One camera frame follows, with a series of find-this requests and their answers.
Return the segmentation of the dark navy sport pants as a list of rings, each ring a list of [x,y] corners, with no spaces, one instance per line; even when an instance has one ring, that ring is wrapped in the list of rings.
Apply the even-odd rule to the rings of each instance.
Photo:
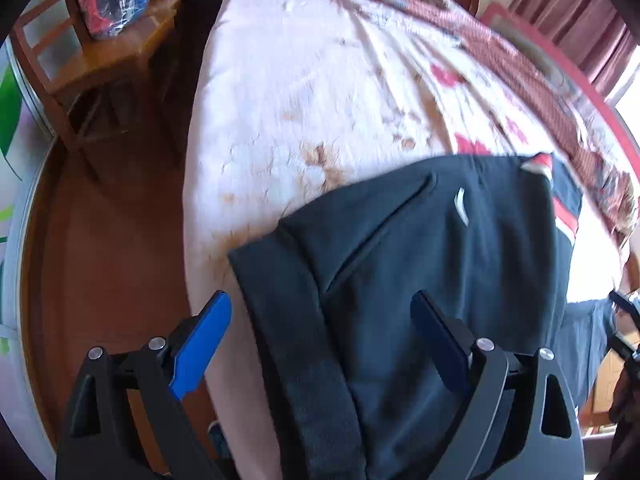
[[[421,479],[460,405],[462,323],[552,350],[576,404],[615,330],[569,302],[582,192],[554,156],[427,158],[339,188],[229,256],[288,479]]]

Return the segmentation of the bed with floral sheet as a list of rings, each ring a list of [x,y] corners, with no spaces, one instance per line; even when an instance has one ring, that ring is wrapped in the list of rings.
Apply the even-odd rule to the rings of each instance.
[[[636,154],[599,111],[552,88],[636,177]],[[582,192],[567,299],[608,300],[629,240],[615,243],[554,137],[460,39],[380,0],[222,2],[189,130],[184,262],[192,307],[217,290],[231,299],[206,382],[241,478],[287,479],[230,254],[329,192],[423,159],[540,153]]]

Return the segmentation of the floral wardrobe sliding door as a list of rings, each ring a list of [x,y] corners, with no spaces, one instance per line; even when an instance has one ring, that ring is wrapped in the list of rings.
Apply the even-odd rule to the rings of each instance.
[[[1,416],[43,478],[52,479],[55,450],[38,412],[21,320],[27,227],[53,144],[38,100],[9,40],[1,45]]]

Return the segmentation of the wooden chair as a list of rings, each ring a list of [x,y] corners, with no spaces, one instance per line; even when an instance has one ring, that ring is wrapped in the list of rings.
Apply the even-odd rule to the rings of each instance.
[[[30,44],[25,32],[27,25],[59,2],[65,4],[68,17],[53,25],[35,44]],[[115,84],[134,87],[137,126],[160,134],[172,158],[179,158],[174,135],[164,123],[163,111],[177,62],[170,60],[166,74],[156,81],[152,58],[160,49],[175,42],[175,17],[180,2],[151,0],[142,17],[119,35],[96,40],[89,34],[78,0],[43,0],[23,12],[9,32],[17,62],[40,99],[46,118],[92,180],[99,177],[88,159],[88,146],[127,131],[112,100],[111,88]],[[49,77],[39,58],[70,30],[79,40],[80,49],[54,77]]]

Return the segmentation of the red patterned quilt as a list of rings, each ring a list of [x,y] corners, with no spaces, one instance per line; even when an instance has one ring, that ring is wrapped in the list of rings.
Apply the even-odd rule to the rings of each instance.
[[[638,179],[599,150],[582,118],[525,55],[463,10],[441,9],[423,0],[380,1],[454,35],[499,76],[554,137],[615,243],[622,247],[630,240],[639,223]]]

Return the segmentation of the dusky pink curtain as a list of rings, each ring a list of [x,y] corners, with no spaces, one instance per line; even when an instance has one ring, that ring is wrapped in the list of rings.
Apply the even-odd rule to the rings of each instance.
[[[509,10],[558,47],[604,98],[637,49],[611,0],[513,0]]]

